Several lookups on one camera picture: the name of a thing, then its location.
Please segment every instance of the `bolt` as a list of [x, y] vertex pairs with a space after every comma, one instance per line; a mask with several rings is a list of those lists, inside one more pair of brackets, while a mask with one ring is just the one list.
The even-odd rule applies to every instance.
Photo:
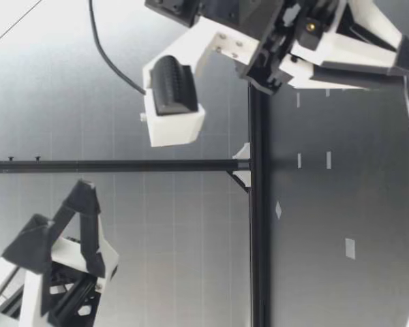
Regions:
[[306, 29], [307, 29], [309, 32], [313, 32], [313, 31], [316, 30], [316, 25], [315, 25], [314, 23], [310, 22], [309, 24], [307, 24]]

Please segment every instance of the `black ribbed grip pad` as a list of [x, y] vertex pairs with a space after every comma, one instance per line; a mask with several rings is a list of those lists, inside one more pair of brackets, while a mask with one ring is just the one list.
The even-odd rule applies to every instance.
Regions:
[[182, 66], [173, 56], [165, 56], [155, 64], [151, 79], [158, 116], [198, 111], [196, 85], [190, 66]]

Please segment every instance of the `white tape marker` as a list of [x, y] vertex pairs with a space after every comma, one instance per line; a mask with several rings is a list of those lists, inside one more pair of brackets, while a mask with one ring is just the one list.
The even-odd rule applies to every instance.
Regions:
[[326, 153], [327, 169], [332, 169], [332, 151]]
[[275, 205], [275, 213], [277, 215], [277, 218], [280, 220], [280, 217], [282, 216], [282, 208], [279, 201], [277, 201], [277, 204]]
[[346, 257], [356, 260], [356, 241], [346, 238]]

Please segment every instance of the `white corner bracket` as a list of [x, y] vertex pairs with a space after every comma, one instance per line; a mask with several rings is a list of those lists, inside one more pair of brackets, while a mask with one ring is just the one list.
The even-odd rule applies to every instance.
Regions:
[[202, 129], [206, 116], [205, 109], [200, 104], [198, 112], [171, 116], [157, 115], [151, 70], [159, 59], [173, 56], [180, 64], [190, 66], [194, 75], [199, 75], [212, 51], [248, 65], [258, 45], [258, 40], [202, 17], [175, 43], [147, 64], [143, 69], [146, 91], [145, 117], [149, 127], [151, 146], [171, 146], [194, 142]]
[[[250, 143], [245, 143], [243, 148], [233, 156], [233, 159], [238, 160], [248, 160], [250, 159]], [[233, 174], [241, 179], [245, 187], [251, 188], [252, 187], [252, 172], [250, 171], [240, 171], [240, 172], [233, 172]]]

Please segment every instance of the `black cable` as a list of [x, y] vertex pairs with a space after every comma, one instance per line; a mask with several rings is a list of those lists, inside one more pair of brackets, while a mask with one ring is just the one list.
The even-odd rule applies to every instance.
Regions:
[[109, 59], [107, 54], [104, 52], [102, 45], [100, 44], [100, 39], [98, 37], [98, 32], [97, 32], [97, 25], [95, 24], [95, 16], [94, 16], [94, 7], [93, 7], [93, 0], [88, 0], [89, 1], [89, 13], [91, 16], [91, 27], [93, 31], [93, 36], [94, 36], [94, 41], [95, 45], [97, 46], [98, 52], [102, 56], [102, 58], [105, 60], [105, 62], [108, 64], [108, 66], [111, 68], [111, 70], [114, 71], [118, 77], [120, 77], [122, 80], [124, 80], [126, 83], [128, 83], [131, 87], [133, 87], [135, 90], [137, 90], [139, 93], [142, 95], [145, 95], [145, 90], [137, 85], [133, 80], [128, 78], [121, 70], [117, 68], [116, 65]]
[[35, 3], [33, 6], [31, 6], [29, 8], [29, 10], [27, 10], [25, 12], [24, 15], [22, 15], [14, 24], [12, 24], [10, 26], [9, 29], [7, 29], [3, 34], [0, 35], [0, 40], [3, 39], [20, 21], [22, 21], [28, 14], [31, 13], [32, 10], [34, 10], [43, 0], [39, 0], [37, 3]]

